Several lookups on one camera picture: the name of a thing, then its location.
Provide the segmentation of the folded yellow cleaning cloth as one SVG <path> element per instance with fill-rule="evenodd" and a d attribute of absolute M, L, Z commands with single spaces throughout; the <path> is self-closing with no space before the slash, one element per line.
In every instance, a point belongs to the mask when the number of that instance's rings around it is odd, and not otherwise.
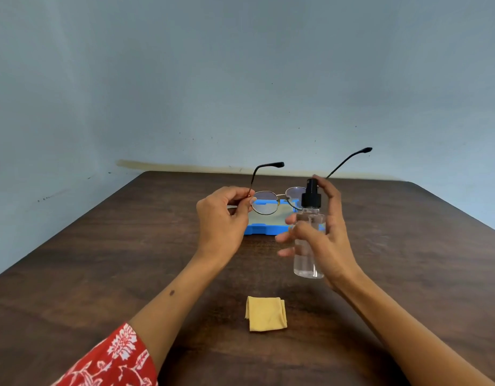
<path fill-rule="evenodd" d="M 251 332 L 267 332 L 288 327 L 285 301 L 281 298 L 257 298 L 248 296 L 245 319 Z"/>

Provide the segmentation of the person's right forearm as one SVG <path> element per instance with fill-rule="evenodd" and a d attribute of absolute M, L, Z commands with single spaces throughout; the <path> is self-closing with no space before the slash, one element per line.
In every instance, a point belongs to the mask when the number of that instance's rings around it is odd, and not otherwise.
<path fill-rule="evenodd" d="M 495 386 L 361 270 L 325 275 L 386 347 L 411 386 Z"/>

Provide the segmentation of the person's right hand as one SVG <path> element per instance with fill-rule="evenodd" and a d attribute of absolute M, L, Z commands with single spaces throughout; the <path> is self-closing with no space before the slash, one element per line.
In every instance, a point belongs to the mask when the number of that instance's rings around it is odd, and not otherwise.
<path fill-rule="evenodd" d="M 341 193 L 327 179 L 313 175 L 319 187 L 328 196 L 326 231 L 317 244 L 309 244 L 329 287 L 338 294 L 344 293 L 347 284 L 356 283 L 363 275 L 349 242 L 347 227 L 342 213 Z M 289 225 L 309 225 L 296 220 L 296 214 L 287 217 Z"/>

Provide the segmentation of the clear spray bottle black pump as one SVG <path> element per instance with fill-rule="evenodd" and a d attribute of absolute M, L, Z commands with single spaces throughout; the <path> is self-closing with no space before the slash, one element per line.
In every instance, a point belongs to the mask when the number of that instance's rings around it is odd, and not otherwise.
<path fill-rule="evenodd" d="M 305 221 L 319 232 L 326 231 L 326 217 L 320 214 L 321 194 L 316 179 L 308 179 L 306 187 L 288 189 L 288 201 L 297 210 L 296 220 Z M 296 239 L 294 242 L 294 273 L 307 279 L 324 277 L 315 262 L 311 246 L 307 241 Z"/>

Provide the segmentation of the person's left forearm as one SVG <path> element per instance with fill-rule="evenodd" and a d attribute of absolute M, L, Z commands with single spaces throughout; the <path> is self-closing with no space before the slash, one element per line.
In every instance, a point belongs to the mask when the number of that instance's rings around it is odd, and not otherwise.
<path fill-rule="evenodd" d="M 158 376 L 185 319 L 236 251 L 199 249 L 187 266 L 128 324 L 145 345 Z"/>

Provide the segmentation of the thin metal frame eyeglasses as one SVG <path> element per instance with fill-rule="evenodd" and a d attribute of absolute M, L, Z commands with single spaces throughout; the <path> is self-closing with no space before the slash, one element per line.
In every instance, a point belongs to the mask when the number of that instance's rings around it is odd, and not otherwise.
<path fill-rule="evenodd" d="M 360 154 L 367 154 L 373 150 L 373 147 L 366 147 L 360 149 L 349 155 L 344 159 L 337 167 L 335 167 L 327 176 L 329 179 L 334 173 L 337 172 L 342 165 L 349 161 L 352 157 Z M 261 168 L 283 168 L 284 162 L 270 162 L 266 164 L 258 165 L 253 171 L 250 191 L 252 190 L 252 185 L 255 180 L 255 176 L 259 169 Z M 253 211 L 262 216 L 269 216 L 275 214 L 282 203 L 286 203 L 294 210 L 302 211 L 303 208 L 309 209 L 319 209 L 321 207 L 321 195 L 319 194 L 319 185 L 317 180 L 309 179 L 307 180 L 306 187 L 290 187 L 283 194 L 276 194 L 272 191 L 264 190 L 257 191 L 253 194 L 256 198 L 256 202 L 253 204 Z"/>

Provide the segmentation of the red floral sleeve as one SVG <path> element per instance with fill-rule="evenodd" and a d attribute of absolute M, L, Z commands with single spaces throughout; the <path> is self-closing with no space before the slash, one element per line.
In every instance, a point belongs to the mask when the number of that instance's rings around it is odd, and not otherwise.
<path fill-rule="evenodd" d="M 124 323 L 51 386 L 159 386 L 157 377 L 145 344 Z"/>

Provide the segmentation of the person's left hand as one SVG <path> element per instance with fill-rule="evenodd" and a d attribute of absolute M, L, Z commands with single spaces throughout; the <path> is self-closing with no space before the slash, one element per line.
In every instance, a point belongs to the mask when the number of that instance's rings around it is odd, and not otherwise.
<path fill-rule="evenodd" d="M 246 228 L 236 228 L 234 213 L 238 203 L 253 196 L 250 188 L 225 186 L 197 203 L 199 241 L 197 256 L 218 268 L 225 267 L 238 251 Z"/>

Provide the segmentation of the blue plastic tray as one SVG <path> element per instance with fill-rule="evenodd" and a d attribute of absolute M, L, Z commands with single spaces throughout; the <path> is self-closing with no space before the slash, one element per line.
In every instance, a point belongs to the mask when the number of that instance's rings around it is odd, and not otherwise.
<path fill-rule="evenodd" d="M 287 217 L 296 214 L 297 211 L 286 203 L 282 203 L 275 214 L 262 216 L 254 211 L 249 214 L 249 224 L 245 235 L 276 236 L 285 233 L 292 225 L 286 223 Z"/>

